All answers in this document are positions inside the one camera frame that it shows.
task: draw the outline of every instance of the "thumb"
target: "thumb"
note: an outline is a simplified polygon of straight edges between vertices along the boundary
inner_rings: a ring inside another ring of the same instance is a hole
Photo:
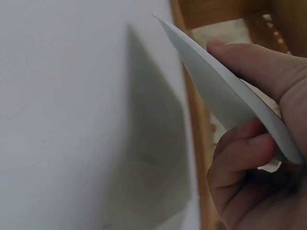
[[[207,43],[208,52],[248,83],[277,103],[307,76],[305,58],[266,49],[255,44],[225,44],[218,39]]]

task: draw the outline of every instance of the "hand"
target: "hand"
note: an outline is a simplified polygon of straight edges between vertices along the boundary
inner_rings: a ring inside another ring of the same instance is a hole
[[[207,50],[279,104],[283,121],[306,158],[307,59],[216,39],[208,42]],[[228,131],[219,141],[207,178],[228,230],[307,229],[305,167],[283,163],[275,173],[257,170],[276,150],[259,120]]]

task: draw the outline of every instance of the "finger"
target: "finger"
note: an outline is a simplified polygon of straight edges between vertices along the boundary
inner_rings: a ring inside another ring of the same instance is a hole
[[[246,170],[263,166],[273,158],[277,146],[269,134],[231,143],[214,160],[208,171],[208,185],[221,213],[241,188]]]
[[[246,123],[242,127],[237,127],[226,132],[216,145],[213,160],[232,142],[240,139],[249,139],[264,134],[266,129],[258,119]]]
[[[212,39],[210,54],[235,74],[279,103],[281,97],[307,74],[305,58],[279,53],[254,44],[223,44]]]

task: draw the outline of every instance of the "wooden frame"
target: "wooden frame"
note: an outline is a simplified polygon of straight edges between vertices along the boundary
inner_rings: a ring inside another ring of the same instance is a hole
[[[192,37],[191,29],[243,18],[253,43],[307,57],[307,1],[306,0],[170,0],[174,23]],[[263,14],[270,13],[281,32],[286,47],[281,46],[268,28]],[[195,158],[200,193],[201,229],[223,229],[215,223],[206,173],[212,161],[213,136],[210,131],[209,111],[202,103],[193,82],[183,67],[188,92],[194,137]]]

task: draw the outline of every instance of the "fingernail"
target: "fingernail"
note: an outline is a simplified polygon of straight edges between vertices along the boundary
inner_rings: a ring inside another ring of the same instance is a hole
[[[267,135],[260,135],[248,140],[251,145],[261,145],[267,140]]]
[[[226,43],[218,38],[212,38],[208,41],[208,44],[215,47],[225,46]]]

